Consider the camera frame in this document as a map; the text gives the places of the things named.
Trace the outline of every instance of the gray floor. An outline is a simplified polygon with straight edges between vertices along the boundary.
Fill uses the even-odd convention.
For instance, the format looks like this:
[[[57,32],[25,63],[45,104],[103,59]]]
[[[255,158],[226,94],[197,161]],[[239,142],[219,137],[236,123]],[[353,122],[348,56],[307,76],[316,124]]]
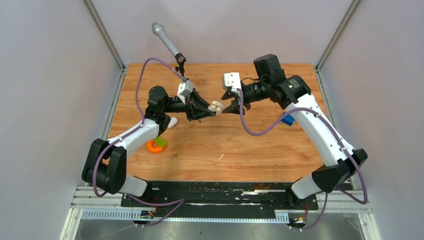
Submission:
[[[308,214],[311,224],[318,214]],[[80,226],[83,240],[100,240],[111,233],[134,225],[124,220],[86,220]],[[131,227],[108,240],[365,240],[357,214],[327,213],[313,229],[297,232],[276,223],[161,222],[146,227]]]

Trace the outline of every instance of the blue object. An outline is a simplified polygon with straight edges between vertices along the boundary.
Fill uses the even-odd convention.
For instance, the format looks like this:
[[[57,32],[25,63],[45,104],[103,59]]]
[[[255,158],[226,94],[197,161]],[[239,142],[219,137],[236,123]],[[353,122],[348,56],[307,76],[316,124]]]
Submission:
[[[295,118],[292,117],[292,115],[287,115],[283,119],[281,119],[281,122],[291,126],[295,122]]]

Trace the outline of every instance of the green block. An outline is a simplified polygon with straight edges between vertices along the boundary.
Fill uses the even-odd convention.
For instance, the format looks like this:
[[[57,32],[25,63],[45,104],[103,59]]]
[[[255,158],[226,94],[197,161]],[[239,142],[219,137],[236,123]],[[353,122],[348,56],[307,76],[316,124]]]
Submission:
[[[153,139],[154,143],[157,144],[158,146],[160,146],[161,148],[164,148],[167,146],[167,141],[165,141],[165,139],[163,139],[162,137],[158,136],[155,139]]]

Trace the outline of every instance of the gray wall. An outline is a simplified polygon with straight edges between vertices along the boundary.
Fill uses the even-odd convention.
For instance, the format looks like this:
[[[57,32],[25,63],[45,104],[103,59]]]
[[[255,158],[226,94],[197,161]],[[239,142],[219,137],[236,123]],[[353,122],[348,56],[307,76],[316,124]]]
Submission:
[[[125,64],[175,59],[152,34],[162,23],[191,63],[317,63],[351,0],[93,0]]]
[[[322,71],[384,240],[422,239],[424,1],[363,0]]]
[[[1,239],[59,238],[119,71],[80,0],[0,1]]]

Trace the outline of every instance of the orange ring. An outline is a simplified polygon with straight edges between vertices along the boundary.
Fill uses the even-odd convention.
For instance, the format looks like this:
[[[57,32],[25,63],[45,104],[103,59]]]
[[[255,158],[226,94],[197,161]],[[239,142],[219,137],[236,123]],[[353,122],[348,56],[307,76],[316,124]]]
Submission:
[[[152,139],[146,143],[146,147],[152,154],[160,154],[168,147],[168,144],[166,144],[165,147],[155,146],[155,141]]]

